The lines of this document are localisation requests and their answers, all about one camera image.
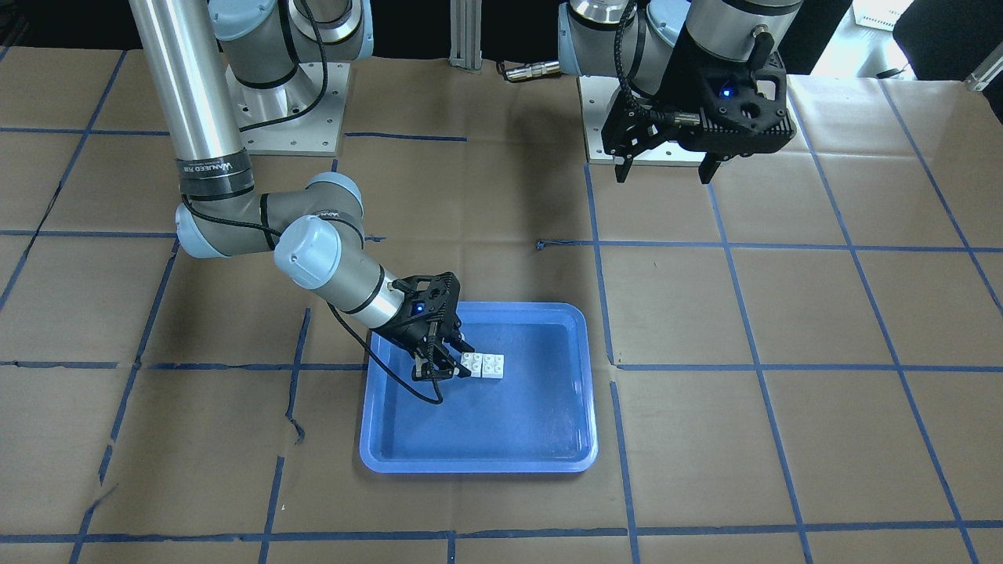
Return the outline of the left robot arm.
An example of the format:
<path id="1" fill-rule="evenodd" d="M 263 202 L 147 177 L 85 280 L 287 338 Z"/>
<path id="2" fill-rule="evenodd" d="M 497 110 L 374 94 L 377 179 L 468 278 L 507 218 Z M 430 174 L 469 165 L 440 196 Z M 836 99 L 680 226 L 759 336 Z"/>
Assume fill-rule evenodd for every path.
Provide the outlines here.
<path id="1" fill-rule="evenodd" d="M 702 154 L 709 183 L 735 157 L 774 154 L 798 129 L 780 42 L 799 1 L 566 1 L 559 5 L 564 74 L 617 85 L 599 128 L 618 183 L 666 142 Z"/>

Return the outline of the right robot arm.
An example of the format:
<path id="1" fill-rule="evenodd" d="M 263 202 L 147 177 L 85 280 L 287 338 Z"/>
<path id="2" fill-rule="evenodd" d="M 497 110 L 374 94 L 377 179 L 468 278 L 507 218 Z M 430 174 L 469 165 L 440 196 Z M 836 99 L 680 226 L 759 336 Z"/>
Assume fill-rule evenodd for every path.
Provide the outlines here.
<path id="1" fill-rule="evenodd" d="M 411 361 L 412 381 L 469 378 L 454 273 L 397 277 L 364 249 L 364 204 L 339 172 L 255 188 L 250 135 L 322 117 L 337 63 L 372 54 L 367 1 L 132 1 L 176 152 L 176 236 L 198 259 L 276 267 Z"/>

